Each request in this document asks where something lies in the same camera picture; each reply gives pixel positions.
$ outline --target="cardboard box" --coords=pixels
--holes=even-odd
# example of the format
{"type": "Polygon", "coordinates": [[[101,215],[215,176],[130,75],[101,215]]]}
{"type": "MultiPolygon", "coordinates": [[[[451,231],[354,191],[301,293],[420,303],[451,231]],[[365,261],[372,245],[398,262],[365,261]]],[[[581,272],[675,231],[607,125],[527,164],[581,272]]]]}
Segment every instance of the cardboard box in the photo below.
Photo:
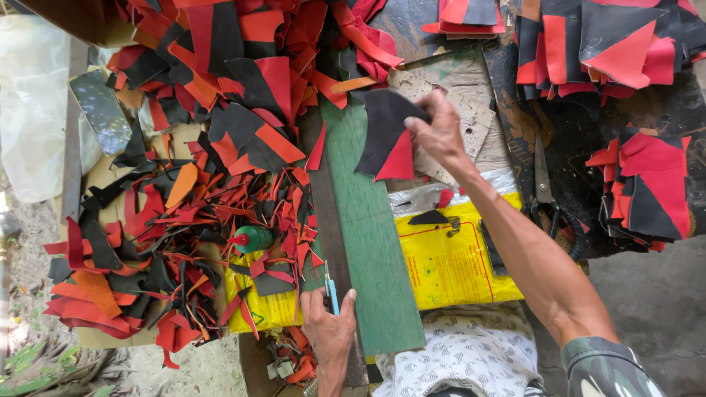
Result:
{"type": "Polygon", "coordinates": [[[87,45],[112,48],[136,44],[132,40],[135,26],[120,19],[113,1],[18,0],[18,2],[87,45]]]}
{"type": "MultiPolygon", "coordinates": [[[[274,360],[272,353],[267,350],[267,346],[271,340],[270,336],[265,336],[262,333],[260,333],[260,340],[255,339],[252,333],[238,334],[240,366],[243,369],[243,379],[248,397],[302,397],[304,390],[298,386],[282,388],[281,381],[270,380],[267,365],[274,360]]],[[[362,386],[355,389],[344,387],[341,395],[343,397],[365,397],[368,395],[368,387],[362,386]]]]}

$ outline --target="yellow plastic bag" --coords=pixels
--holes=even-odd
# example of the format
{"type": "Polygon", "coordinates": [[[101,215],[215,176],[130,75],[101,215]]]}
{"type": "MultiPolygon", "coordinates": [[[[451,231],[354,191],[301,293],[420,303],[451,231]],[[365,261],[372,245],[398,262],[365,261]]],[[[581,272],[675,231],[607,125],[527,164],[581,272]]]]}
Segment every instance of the yellow plastic bag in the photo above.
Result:
{"type": "MultiPolygon", "coordinates": [[[[516,208],[522,206],[519,193],[503,197],[516,208]]],[[[524,299],[510,276],[493,274],[473,203],[439,212],[460,218],[458,232],[451,225],[408,225],[412,215],[395,219],[417,308],[524,299]]]]}
{"type": "MultiPolygon", "coordinates": [[[[243,255],[242,258],[233,256],[231,263],[249,267],[251,263],[262,255],[262,251],[255,251],[243,255]]],[[[304,320],[300,307],[297,307],[297,317],[294,318],[294,306],[297,298],[295,291],[261,297],[257,293],[253,279],[249,276],[235,273],[229,268],[224,268],[223,276],[226,291],[225,300],[227,303],[230,303],[238,293],[235,283],[238,283],[238,287],[241,290],[252,285],[252,289],[245,300],[248,302],[248,308],[250,309],[255,327],[258,331],[276,328],[278,326],[301,325],[304,320]]],[[[240,315],[240,309],[235,309],[233,315],[230,316],[228,326],[231,332],[252,332],[248,323],[246,323],[240,315]]]]}

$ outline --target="person's left hand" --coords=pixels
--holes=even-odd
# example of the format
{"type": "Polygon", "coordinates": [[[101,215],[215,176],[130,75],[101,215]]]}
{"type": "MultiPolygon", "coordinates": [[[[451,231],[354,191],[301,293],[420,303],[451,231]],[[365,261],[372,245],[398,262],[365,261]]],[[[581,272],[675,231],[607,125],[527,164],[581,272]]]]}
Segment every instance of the person's left hand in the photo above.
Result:
{"type": "Polygon", "coordinates": [[[340,315],[327,312],[323,300],[326,288],[317,288],[301,294],[304,325],[301,330],[309,339],[318,359],[316,377],[319,378],[319,396],[337,396],[348,365],[348,354],[355,336],[355,298],[351,289],[343,298],[340,315]]]}

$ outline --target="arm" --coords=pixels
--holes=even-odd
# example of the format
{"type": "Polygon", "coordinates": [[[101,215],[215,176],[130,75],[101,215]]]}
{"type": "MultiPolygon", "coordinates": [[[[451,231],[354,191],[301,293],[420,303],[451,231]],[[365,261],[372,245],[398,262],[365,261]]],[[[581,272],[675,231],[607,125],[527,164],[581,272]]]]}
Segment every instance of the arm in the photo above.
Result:
{"type": "Polygon", "coordinates": [[[301,310],[304,313],[301,330],[311,343],[318,360],[316,377],[319,397],[338,397],[343,390],[348,354],[356,330],[356,291],[348,291],[338,316],[326,311],[323,305],[325,296],[325,287],[301,294],[301,310]]]}
{"type": "Polygon", "coordinates": [[[618,342],[606,307],[588,277],[557,243],[480,176],[464,152],[460,118],[445,95],[434,90],[419,104],[433,117],[431,126],[413,117],[405,125],[468,194],[527,304],[554,340],[560,346],[580,336],[618,342]]]}

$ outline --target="scissors handle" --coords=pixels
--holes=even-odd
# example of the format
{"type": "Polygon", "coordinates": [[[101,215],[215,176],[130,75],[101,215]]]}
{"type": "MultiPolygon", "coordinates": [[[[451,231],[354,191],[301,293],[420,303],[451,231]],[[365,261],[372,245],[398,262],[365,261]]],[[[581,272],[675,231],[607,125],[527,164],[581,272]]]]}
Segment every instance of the scissors handle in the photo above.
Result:
{"type": "Polygon", "coordinates": [[[586,250],[586,248],[588,247],[586,233],[583,231],[583,226],[581,225],[581,222],[579,222],[574,215],[571,215],[566,211],[564,211],[563,213],[566,217],[567,222],[571,226],[571,230],[573,230],[574,232],[575,238],[574,245],[573,247],[571,247],[571,251],[569,251],[569,257],[572,261],[578,262],[579,260],[583,259],[583,251],[586,250]]]}
{"type": "Polygon", "coordinates": [[[338,296],[336,295],[336,284],[334,284],[333,280],[329,280],[327,285],[327,292],[330,293],[330,298],[331,298],[331,311],[333,312],[334,316],[337,316],[339,314],[338,311],[338,296]]]}
{"type": "Polygon", "coordinates": [[[529,205],[529,213],[532,214],[532,221],[534,221],[534,224],[544,231],[544,227],[542,226],[542,218],[539,216],[539,200],[537,200],[536,197],[532,200],[532,204],[529,205]]]}
{"type": "Polygon", "coordinates": [[[559,220],[561,219],[562,211],[559,207],[559,203],[557,203],[556,200],[549,203],[549,205],[554,209],[554,214],[551,218],[551,228],[549,229],[549,236],[551,237],[551,239],[554,239],[554,237],[556,237],[556,230],[559,226],[559,220]]]}

